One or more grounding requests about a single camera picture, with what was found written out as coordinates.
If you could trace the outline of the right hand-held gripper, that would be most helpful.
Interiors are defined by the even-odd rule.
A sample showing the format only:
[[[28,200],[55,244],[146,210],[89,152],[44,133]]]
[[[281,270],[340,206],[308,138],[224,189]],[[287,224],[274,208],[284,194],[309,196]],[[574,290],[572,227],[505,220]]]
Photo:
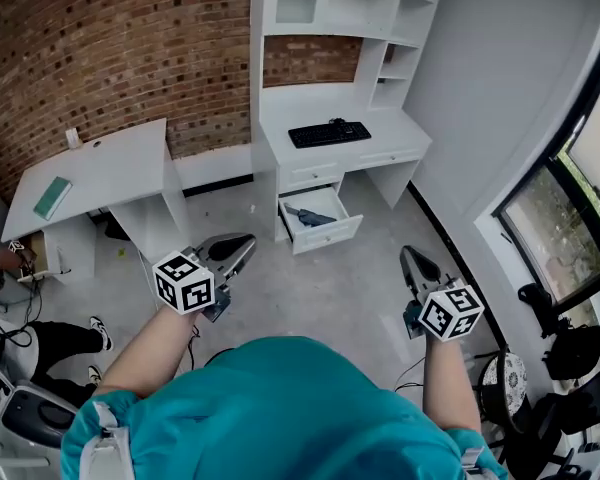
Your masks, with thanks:
[[[411,301],[404,312],[410,339],[429,334],[448,342],[473,331],[483,314],[483,303],[472,286],[443,273],[432,259],[411,245],[402,247],[400,265],[413,296],[424,298],[423,302]],[[430,291],[432,282],[445,284]]]

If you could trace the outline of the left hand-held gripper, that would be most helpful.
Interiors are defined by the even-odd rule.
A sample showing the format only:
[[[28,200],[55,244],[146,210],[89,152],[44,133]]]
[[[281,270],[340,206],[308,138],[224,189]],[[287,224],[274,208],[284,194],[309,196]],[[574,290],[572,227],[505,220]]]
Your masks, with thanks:
[[[202,313],[215,322],[231,304],[229,279],[255,250],[253,234],[228,233],[210,237],[196,249],[172,251],[152,265],[156,295],[180,315]]]

